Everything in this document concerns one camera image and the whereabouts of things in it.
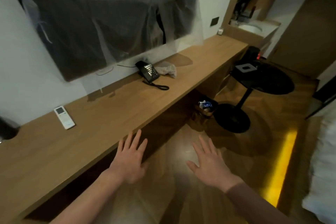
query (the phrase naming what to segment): wooden countertop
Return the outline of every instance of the wooden countertop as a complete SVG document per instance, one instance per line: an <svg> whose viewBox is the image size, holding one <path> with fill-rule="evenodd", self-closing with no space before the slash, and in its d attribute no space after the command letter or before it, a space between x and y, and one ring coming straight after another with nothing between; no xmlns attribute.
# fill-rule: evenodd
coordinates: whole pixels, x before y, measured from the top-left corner
<svg viewBox="0 0 336 224"><path fill-rule="evenodd" d="M156 83L168 91L145 85L135 73L112 84L110 94L66 105L76 123L69 130L54 112L23 125L17 137L0 145L0 223L30 213L246 47L213 36L167 59L178 66L177 78L162 76Z"/></svg>

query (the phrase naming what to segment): white remote control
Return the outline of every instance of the white remote control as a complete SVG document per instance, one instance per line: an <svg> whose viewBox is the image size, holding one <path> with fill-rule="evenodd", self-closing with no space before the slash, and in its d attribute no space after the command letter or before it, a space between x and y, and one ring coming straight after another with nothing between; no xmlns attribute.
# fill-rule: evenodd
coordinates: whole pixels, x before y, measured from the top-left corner
<svg viewBox="0 0 336 224"><path fill-rule="evenodd" d="M71 119L68 112L63 106L55 108L54 112L56 113L58 119L61 121L65 129L72 128L75 125L74 121Z"/></svg>

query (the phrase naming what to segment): sink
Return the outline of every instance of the sink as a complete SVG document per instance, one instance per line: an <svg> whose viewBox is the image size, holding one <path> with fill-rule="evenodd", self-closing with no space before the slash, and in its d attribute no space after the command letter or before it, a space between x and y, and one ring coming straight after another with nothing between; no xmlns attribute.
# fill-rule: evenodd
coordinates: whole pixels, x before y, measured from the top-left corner
<svg viewBox="0 0 336 224"><path fill-rule="evenodd" d="M239 25L238 28L241 28L243 30L249 31L249 32L257 34L257 35L260 35L262 33L262 31L263 31L258 26L247 25L247 24Z"/></svg>

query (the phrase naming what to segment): telephone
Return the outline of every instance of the telephone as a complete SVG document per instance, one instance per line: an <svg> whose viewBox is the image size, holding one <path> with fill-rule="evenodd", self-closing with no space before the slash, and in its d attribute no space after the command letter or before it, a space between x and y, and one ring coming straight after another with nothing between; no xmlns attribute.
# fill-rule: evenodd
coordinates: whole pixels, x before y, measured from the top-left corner
<svg viewBox="0 0 336 224"><path fill-rule="evenodd" d="M145 84L157 87L160 90L169 90L168 86L154 84L157 78L160 77L159 73L155 70L152 64L148 64L145 61L139 61L136 64L136 67L139 69L139 74L145 78L143 81Z"/></svg>

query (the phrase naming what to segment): round table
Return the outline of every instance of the round table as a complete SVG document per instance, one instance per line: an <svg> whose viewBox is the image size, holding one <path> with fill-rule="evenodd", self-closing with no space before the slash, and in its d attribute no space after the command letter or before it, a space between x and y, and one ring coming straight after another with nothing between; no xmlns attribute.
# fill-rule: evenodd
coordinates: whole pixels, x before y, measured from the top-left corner
<svg viewBox="0 0 336 224"><path fill-rule="evenodd" d="M236 106L220 104L214 112L217 123L233 133L243 133L250 128L250 119L241 107L253 90L274 95L285 95L294 90L292 79L275 66L260 61L252 61L250 64L257 70L243 73L235 67L230 72L234 79L247 88L239 103Z"/></svg>

